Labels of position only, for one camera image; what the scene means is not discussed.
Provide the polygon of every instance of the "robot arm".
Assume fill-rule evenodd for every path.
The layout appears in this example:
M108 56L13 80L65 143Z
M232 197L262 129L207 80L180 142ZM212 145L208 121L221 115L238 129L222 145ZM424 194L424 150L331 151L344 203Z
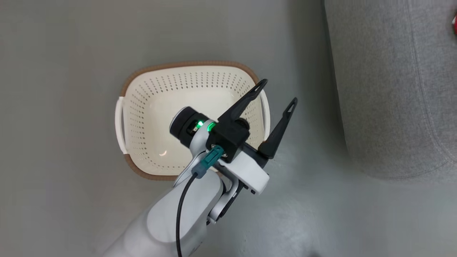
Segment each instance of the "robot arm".
M182 203L180 217L182 255L189 256L200 246L206 236L206 226L215 224L225 215L243 188L254 194L262 193L269 180L263 167L273 158L297 104L294 98L259 150L248 145L245 141L249 136L249 125L239 117L266 83L267 80L260 81L219 117L219 123L190 107L177 113L170 132L189 148L192 160L177 177L173 188L131 222L104 253L105 257L178 256L175 232L181 194L191 179L192 170L216 145L223 148L224 155L213 167L227 177L231 185L226 190L221 178L212 170L192 182Z

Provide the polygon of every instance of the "perforated basket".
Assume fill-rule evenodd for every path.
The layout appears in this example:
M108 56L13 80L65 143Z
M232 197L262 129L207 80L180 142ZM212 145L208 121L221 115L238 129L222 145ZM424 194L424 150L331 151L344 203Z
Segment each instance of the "perforated basket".
M217 120L256 82L257 76L248 67L224 61L164 64L133 73L122 88L115 111L117 141L127 163L147 179L176 179L192 156L169 132L174 115L191 106ZM264 91L241 117L250 125L247 142L257 148L270 133Z

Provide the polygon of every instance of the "teal connector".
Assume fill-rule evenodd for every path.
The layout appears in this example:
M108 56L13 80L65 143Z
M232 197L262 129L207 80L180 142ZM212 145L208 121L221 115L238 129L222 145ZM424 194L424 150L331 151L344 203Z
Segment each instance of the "teal connector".
M214 146L197 165L192 168L192 174L197 173L197 178L202 178L206 171L213 166L224 154L224 149L219 145Z

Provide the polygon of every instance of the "basket handle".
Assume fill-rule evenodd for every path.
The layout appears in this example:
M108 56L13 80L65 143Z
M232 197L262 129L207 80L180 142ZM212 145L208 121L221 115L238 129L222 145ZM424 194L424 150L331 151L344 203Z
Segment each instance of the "basket handle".
M124 97L120 96L116 102L116 110L114 112L114 126L116 127L116 137L119 148L123 154L127 154L127 149L125 147L124 133L122 132L122 104L124 102Z
M265 131L263 140L266 140L270 136L270 105L263 89L260 92L260 102L262 104L263 129Z

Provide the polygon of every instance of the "gray sofa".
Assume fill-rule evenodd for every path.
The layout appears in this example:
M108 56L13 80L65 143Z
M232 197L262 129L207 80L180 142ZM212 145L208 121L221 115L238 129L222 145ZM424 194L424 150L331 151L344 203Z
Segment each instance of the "gray sofa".
M382 179L457 180L457 1L324 5L356 165Z

